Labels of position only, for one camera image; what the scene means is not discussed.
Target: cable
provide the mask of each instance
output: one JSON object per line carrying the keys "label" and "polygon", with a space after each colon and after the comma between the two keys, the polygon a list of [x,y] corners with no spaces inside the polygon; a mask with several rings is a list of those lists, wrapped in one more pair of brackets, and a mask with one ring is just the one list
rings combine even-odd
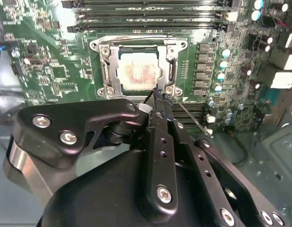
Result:
{"label": "cable", "polygon": [[234,139],[234,141],[237,143],[237,145],[239,146],[239,148],[242,149],[242,151],[244,153],[244,157],[240,161],[238,161],[238,162],[232,162],[232,164],[235,165],[235,166],[240,165],[240,164],[243,164],[249,158],[249,154],[248,154],[247,149],[241,143],[241,141],[239,139],[237,139],[237,137],[234,135],[233,131],[227,131],[227,133]]}

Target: integrated circuit chip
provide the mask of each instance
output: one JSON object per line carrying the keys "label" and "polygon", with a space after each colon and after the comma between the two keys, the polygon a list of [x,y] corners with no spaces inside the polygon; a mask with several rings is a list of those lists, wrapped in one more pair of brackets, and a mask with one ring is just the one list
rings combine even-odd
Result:
{"label": "integrated circuit chip", "polygon": [[145,91],[156,87],[161,77],[155,53],[124,53],[119,60],[117,76],[124,90]]}
{"label": "integrated circuit chip", "polygon": [[229,72],[227,73],[227,79],[233,79],[234,78],[234,73]]}

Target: white connector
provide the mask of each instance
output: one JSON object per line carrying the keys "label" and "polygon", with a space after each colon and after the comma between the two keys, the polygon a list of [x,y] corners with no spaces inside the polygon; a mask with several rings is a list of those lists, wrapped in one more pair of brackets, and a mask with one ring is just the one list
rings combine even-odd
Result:
{"label": "white connector", "polygon": [[237,21],[238,16],[239,16],[238,12],[227,12],[226,14],[224,14],[224,18],[227,21]]}

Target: hex bolt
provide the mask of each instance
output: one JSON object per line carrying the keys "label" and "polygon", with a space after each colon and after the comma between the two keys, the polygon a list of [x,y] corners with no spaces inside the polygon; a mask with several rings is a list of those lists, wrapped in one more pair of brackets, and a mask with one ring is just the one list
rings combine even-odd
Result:
{"label": "hex bolt", "polygon": [[278,216],[278,214],[276,214],[275,212],[272,213],[273,217],[275,218],[275,220],[281,225],[284,226],[284,222],[283,220]]}
{"label": "hex bolt", "polygon": [[270,216],[266,212],[262,211],[261,215],[263,216],[266,223],[268,223],[269,225],[273,225],[272,219],[270,218]]}
{"label": "hex bolt", "polygon": [[156,193],[160,201],[162,201],[163,203],[171,202],[172,196],[170,191],[166,187],[164,186],[157,187]]}
{"label": "hex bolt", "polygon": [[221,216],[222,219],[229,225],[229,226],[234,226],[235,225],[235,221],[234,221],[234,217],[231,215],[231,213],[226,210],[225,208],[221,209]]}
{"label": "hex bolt", "polygon": [[47,128],[50,126],[51,121],[49,120],[49,118],[45,117],[45,116],[36,116],[32,119],[32,123],[39,128]]}
{"label": "hex bolt", "polygon": [[71,131],[64,131],[60,134],[60,140],[68,145],[75,144],[78,140],[73,132]]}

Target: capacitor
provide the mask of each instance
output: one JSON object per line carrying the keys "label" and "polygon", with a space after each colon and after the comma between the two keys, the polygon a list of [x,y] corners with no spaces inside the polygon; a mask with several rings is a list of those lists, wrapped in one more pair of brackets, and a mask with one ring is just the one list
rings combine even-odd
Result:
{"label": "capacitor", "polygon": [[208,100],[207,100],[207,104],[209,105],[209,106],[215,106],[215,102],[214,102],[214,100],[213,100],[213,98],[208,98]]}
{"label": "capacitor", "polygon": [[224,124],[230,124],[231,123],[231,118],[224,117],[222,121],[223,121]]}
{"label": "capacitor", "polygon": [[286,12],[289,8],[289,5],[287,3],[273,3],[271,5],[271,8],[282,12]]}
{"label": "capacitor", "polygon": [[29,60],[28,58],[24,58],[24,63],[25,63],[26,65],[30,65],[30,60]]}
{"label": "capacitor", "polygon": [[262,16],[262,23],[265,27],[276,27],[277,26],[276,22],[277,22],[277,19],[271,16],[268,16],[268,15]]}
{"label": "capacitor", "polygon": [[213,84],[212,88],[215,92],[220,92],[222,90],[222,86],[219,83]]}
{"label": "capacitor", "polygon": [[225,111],[225,117],[226,118],[232,118],[232,116],[233,116],[233,112],[232,112],[231,109],[228,109],[228,110]]}
{"label": "capacitor", "polygon": [[221,51],[220,51],[220,55],[223,57],[223,58],[228,58],[231,54],[231,51],[229,49],[226,49],[226,48],[222,48]]}
{"label": "capacitor", "polygon": [[241,67],[240,70],[241,70],[246,76],[250,76],[251,73],[252,73],[252,70],[249,69],[249,68],[247,68],[247,67],[245,67],[245,66]]}
{"label": "capacitor", "polygon": [[254,88],[254,89],[259,89],[260,88],[260,83],[258,83],[257,81],[251,79],[249,81],[250,85]]}
{"label": "capacitor", "polygon": [[260,43],[258,47],[260,50],[263,50],[265,52],[268,52],[271,48],[268,44],[264,44],[264,43]]}
{"label": "capacitor", "polygon": [[256,0],[254,2],[254,9],[261,9],[264,6],[264,1],[263,0]]}
{"label": "capacitor", "polygon": [[262,35],[261,40],[267,44],[271,44],[273,42],[273,38],[267,35]]}
{"label": "capacitor", "polygon": [[253,21],[257,21],[260,18],[260,12],[258,10],[255,10],[251,14],[251,19]]}
{"label": "capacitor", "polygon": [[217,64],[221,69],[225,69],[228,66],[228,63],[225,60],[219,60]]}
{"label": "capacitor", "polygon": [[221,71],[218,71],[218,72],[215,74],[215,77],[216,77],[218,80],[222,81],[222,80],[225,79],[225,74],[224,74],[223,72],[221,72]]}

